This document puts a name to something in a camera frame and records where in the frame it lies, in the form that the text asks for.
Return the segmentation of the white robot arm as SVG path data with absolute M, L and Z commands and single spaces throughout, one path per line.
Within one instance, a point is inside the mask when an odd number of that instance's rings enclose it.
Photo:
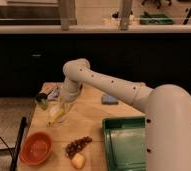
M 150 88 L 90 69 L 84 58 L 63 65 L 61 95 L 67 102 L 91 85 L 145 114 L 146 171 L 191 171 L 191 95 L 174 84 Z

